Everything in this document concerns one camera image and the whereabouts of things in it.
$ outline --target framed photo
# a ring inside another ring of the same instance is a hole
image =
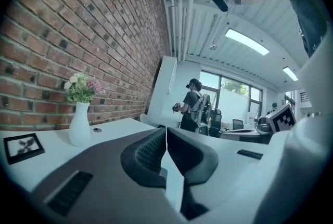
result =
[[[10,165],[45,153],[36,134],[7,137],[4,144]]]

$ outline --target white flower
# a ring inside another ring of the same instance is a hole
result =
[[[72,84],[70,82],[66,82],[65,85],[63,86],[63,88],[65,90],[68,90],[71,86],[72,86]]]
[[[78,78],[76,77],[76,75],[73,75],[73,76],[71,76],[71,77],[69,78],[69,81],[70,81],[72,84],[74,84],[74,83],[76,83],[76,82],[78,81]]]

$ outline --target flower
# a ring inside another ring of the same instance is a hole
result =
[[[72,86],[71,82],[66,82],[65,85],[63,86],[63,88],[65,90],[68,90],[71,86]]]
[[[105,94],[105,91],[102,90],[102,86],[101,86],[100,82],[96,79],[88,80],[87,88],[93,88],[96,95],[103,94],[103,93]]]
[[[76,82],[78,81],[78,78],[76,77],[76,75],[73,75],[73,76],[71,76],[71,77],[69,78],[69,81],[70,81],[72,84],[74,84],[74,83],[76,83]]]

